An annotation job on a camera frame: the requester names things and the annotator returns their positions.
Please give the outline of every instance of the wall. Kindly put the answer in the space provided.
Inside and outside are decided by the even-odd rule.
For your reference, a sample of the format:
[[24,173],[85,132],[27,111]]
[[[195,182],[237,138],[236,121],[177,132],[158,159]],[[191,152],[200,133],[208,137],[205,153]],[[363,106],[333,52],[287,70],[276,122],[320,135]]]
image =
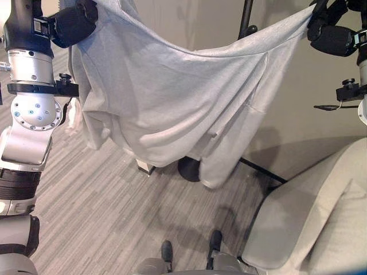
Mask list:
[[[251,23],[268,26],[304,7],[304,1],[256,1]],[[360,15],[348,12],[339,25],[361,28]],[[356,109],[321,111],[314,105],[338,104],[335,89],[342,80],[355,78],[357,53],[330,56],[300,42],[279,93],[244,157],[286,179],[292,178],[343,146],[367,135]],[[359,102],[346,103],[356,105]]]
[[[308,6],[304,0],[256,0],[250,23],[263,29]],[[224,46],[238,36],[244,1],[135,0],[142,20],[168,41],[189,48]],[[355,12],[340,25],[361,27]],[[314,105],[338,104],[341,81],[359,81],[357,54],[335,57],[300,42],[283,84],[244,157],[289,179],[346,144],[367,135],[356,109],[327,112]]]

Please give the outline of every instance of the gray sweatshirt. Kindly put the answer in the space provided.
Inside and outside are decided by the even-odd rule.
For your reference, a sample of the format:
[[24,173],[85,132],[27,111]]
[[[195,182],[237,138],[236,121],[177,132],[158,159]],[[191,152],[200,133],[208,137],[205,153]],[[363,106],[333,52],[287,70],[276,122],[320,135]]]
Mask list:
[[157,167],[187,155],[201,161],[204,185],[220,187],[266,114],[313,7],[192,52],[147,28],[132,1],[95,1],[97,28],[70,56],[88,145],[111,138]]

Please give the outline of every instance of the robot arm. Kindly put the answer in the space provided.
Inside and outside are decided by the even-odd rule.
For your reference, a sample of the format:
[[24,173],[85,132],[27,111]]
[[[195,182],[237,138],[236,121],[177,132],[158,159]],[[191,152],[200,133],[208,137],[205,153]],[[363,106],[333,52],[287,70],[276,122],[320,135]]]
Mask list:
[[[354,83],[353,78],[347,79],[336,92],[337,100],[341,103],[362,100],[358,107],[358,116],[367,125],[367,1],[335,0],[327,7],[328,1],[313,1],[316,6],[308,24],[307,38],[316,50],[335,56],[346,57],[358,50],[357,65],[360,67],[361,84]],[[336,26],[348,9],[361,13],[362,29],[358,32]],[[338,109],[333,105],[315,107],[327,111]]]
[[66,48],[88,37],[97,21],[96,3],[78,0],[51,17],[43,17],[41,0],[11,0],[4,25],[10,71],[13,125],[0,137],[0,275],[37,274],[29,259],[38,246],[40,222],[29,215],[51,149],[52,132],[63,121],[55,96],[78,96],[71,76],[54,81],[50,41]]

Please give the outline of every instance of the silver robot arm segment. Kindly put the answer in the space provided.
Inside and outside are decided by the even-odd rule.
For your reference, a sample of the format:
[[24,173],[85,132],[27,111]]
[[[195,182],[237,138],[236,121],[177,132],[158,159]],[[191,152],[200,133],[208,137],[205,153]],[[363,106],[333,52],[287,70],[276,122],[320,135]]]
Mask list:
[[54,97],[79,95],[71,76],[60,74],[54,81],[50,41],[62,48],[74,45],[94,31],[97,18],[92,0],[77,0],[48,18],[42,16],[41,0],[11,0],[1,39],[9,63],[0,62],[0,70],[10,71],[7,90],[16,97],[13,124],[0,136],[0,275],[37,274],[29,257],[38,247],[40,222],[30,213],[51,135],[66,110]]

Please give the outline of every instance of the black stand base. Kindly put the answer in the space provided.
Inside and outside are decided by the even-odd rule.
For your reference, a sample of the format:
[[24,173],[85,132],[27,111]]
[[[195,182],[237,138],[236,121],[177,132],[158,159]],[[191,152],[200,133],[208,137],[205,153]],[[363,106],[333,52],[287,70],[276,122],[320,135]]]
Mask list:
[[178,172],[190,182],[199,182],[199,166],[199,161],[186,156],[178,161]]

